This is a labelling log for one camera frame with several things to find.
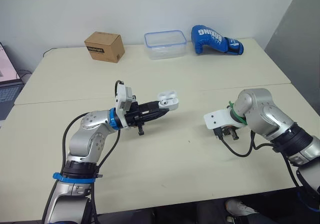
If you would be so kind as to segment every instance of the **blue boxing glove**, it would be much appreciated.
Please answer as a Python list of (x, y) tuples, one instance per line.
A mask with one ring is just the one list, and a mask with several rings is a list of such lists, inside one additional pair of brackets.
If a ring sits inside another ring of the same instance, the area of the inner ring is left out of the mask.
[(219, 52), (233, 55), (241, 55), (244, 52), (244, 46), (240, 41), (223, 37), (205, 25), (195, 25), (192, 27), (191, 40), (197, 54), (203, 52), (203, 45), (209, 45)]

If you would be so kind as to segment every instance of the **cardboard box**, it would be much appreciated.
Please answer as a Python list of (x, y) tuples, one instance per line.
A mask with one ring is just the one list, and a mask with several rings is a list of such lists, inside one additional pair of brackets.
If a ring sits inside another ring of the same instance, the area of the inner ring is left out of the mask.
[(84, 41), (84, 44), (92, 59), (99, 61), (117, 63), (125, 53), (119, 34), (96, 31)]

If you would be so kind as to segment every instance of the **plastic container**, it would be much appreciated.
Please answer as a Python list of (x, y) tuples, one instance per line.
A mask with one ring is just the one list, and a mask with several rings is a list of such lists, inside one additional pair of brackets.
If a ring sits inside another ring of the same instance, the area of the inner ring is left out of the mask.
[(184, 56), (187, 40), (182, 31), (169, 30), (144, 34), (144, 44), (150, 59), (156, 60)]

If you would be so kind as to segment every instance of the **green cable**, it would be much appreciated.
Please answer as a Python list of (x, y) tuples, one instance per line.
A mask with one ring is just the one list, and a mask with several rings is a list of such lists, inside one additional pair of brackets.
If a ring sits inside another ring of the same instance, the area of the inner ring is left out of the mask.
[(241, 116), (238, 116), (238, 114), (235, 112), (235, 110), (234, 110), (234, 104), (233, 104), (231, 101), (229, 101), (229, 105), (230, 105), (230, 107), (231, 107), (231, 111), (232, 111), (232, 113), (234, 114), (234, 116), (235, 116), (240, 122), (242, 122), (243, 124), (245, 124), (245, 125), (247, 126), (248, 124), (247, 124), (246, 120), (243, 119)]

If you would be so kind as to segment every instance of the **white bracket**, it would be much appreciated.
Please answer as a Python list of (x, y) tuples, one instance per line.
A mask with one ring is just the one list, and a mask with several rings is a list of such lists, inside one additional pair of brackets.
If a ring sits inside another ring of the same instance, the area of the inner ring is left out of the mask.
[(115, 113), (123, 128), (128, 128), (125, 114), (130, 110), (133, 101), (131, 87), (118, 83), (115, 95)]
[(159, 108), (169, 109), (173, 111), (179, 106), (179, 99), (177, 98), (177, 92), (174, 90), (167, 90), (158, 94)]
[(236, 128), (243, 128), (246, 125), (239, 123), (230, 116), (231, 107), (222, 110), (216, 110), (203, 116), (206, 127), (209, 130), (215, 128), (223, 128), (225, 126), (234, 126)]

